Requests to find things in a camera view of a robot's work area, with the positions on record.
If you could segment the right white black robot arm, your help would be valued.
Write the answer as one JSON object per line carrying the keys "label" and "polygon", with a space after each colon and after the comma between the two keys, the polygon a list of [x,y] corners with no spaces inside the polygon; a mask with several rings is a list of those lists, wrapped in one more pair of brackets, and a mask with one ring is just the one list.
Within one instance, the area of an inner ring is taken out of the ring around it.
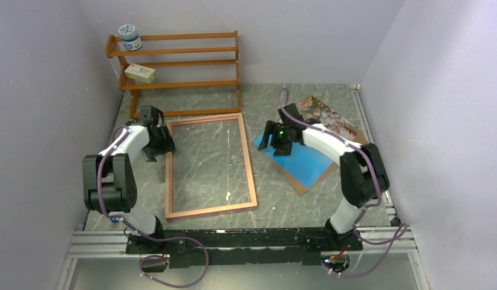
{"label": "right white black robot arm", "polygon": [[341,250],[354,234],[365,212],[380,205],[382,194],[389,188],[389,178],[378,147],[360,144],[329,130],[320,121],[303,119],[294,103],[278,110],[280,121],[267,121],[258,149],[271,146],[274,156],[289,156],[293,145],[307,146],[319,151],[340,168],[343,198],[327,220],[325,245]]}

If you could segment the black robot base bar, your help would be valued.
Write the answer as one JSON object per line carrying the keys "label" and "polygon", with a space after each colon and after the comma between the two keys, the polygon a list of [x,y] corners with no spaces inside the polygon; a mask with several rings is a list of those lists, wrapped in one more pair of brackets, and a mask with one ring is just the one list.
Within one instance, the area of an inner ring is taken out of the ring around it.
{"label": "black robot base bar", "polygon": [[164,254],[171,268],[209,265],[301,263],[320,265],[328,255],[360,251],[352,233],[338,236],[325,227],[159,230],[154,242],[128,236],[127,254]]}

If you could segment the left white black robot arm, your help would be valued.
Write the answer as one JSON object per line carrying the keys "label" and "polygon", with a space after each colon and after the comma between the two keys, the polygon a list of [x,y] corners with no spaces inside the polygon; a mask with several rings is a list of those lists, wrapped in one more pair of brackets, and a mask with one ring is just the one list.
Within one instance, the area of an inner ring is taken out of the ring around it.
{"label": "left white black robot arm", "polygon": [[140,118],[120,130],[106,149],[83,158],[84,203],[88,210],[123,223],[133,238],[142,237],[147,252],[157,254],[165,246],[163,227],[159,218],[137,203],[132,162],[139,155],[154,162],[157,156],[174,153],[176,146],[164,124],[164,113],[154,106],[142,107]]}

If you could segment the small white carton box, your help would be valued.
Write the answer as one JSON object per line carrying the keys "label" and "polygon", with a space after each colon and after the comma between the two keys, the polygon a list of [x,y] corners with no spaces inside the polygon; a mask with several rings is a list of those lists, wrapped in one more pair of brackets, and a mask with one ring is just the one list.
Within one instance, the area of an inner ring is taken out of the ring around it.
{"label": "small white carton box", "polygon": [[128,65],[124,74],[127,78],[142,83],[152,83],[157,76],[156,70],[136,63]]}

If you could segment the wooden three-tier shelf rack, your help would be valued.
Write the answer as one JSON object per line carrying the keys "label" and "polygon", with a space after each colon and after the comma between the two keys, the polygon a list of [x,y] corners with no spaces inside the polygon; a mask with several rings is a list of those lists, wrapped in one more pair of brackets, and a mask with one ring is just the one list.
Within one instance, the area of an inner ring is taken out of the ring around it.
{"label": "wooden three-tier shelf rack", "polygon": [[[239,68],[239,33],[221,32],[221,33],[187,33],[187,34],[156,34],[145,35],[140,37],[144,44],[151,42],[177,42],[189,40],[211,40],[212,44],[208,47],[203,45],[194,47],[173,47],[173,48],[139,48],[137,50],[127,50],[120,47],[121,37],[110,35],[106,45],[105,54],[107,58],[118,58],[121,73],[118,80],[118,88],[121,91],[128,91],[131,95],[129,106],[129,117],[139,118],[140,113],[137,110],[138,100],[142,90],[154,89],[189,89],[189,88],[208,88],[208,87],[234,87],[236,88],[236,106],[231,108],[216,109],[193,109],[180,111],[166,111],[165,114],[170,117],[185,117],[196,115],[216,115],[231,114],[242,111],[241,98],[241,75]],[[167,81],[156,80],[150,83],[144,83],[139,80],[129,78],[124,72],[130,68],[132,63],[128,61],[129,57],[157,57],[173,55],[197,55],[197,54],[232,54],[229,59],[195,59],[195,60],[174,60],[145,62],[141,66],[151,69],[168,69],[168,68],[201,68],[213,66],[231,66],[235,69],[235,76],[231,79],[220,80],[190,80],[190,81]]]}

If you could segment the white blue-lidded jar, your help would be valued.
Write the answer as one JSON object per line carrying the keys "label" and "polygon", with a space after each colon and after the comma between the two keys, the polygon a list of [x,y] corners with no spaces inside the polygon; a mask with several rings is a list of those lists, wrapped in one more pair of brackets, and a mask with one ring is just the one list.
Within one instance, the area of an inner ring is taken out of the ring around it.
{"label": "white blue-lidded jar", "polygon": [[132,24],[124,24],[118,29],[118,34],[122,40],[123,46],[127,51],[139,50],[142,46],[141,37]]}

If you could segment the aluminium rail frame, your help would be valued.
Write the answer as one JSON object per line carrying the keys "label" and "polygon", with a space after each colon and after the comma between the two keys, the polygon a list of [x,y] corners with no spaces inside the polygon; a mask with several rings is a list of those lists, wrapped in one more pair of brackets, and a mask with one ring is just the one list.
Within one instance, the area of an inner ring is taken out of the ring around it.
{"label": "aluminium rail frame", "polygon": [[[340,255],[348,257],[353,254],[361,259],[363,255],[407,254],[417,288],[429,289],[430,285],[421,264],[412,230],[406,225],[399,225],[400,220],[389,192],[383,193],[382,204],[385,205],[390,225],[388,227],[360,227],[361,236],[368,240],[367,242],[361,241],[363,249],[347,251]],[[155,277],[145,270],[149,266],[149,260],[170,267],[169,259],[164,254],[127,254],[127,241],[128,237],[121,231],[74,232],[57,288],[70,288],[75,267],[80,259],[138,259],[141,276],[151,281],[154,281]]]}

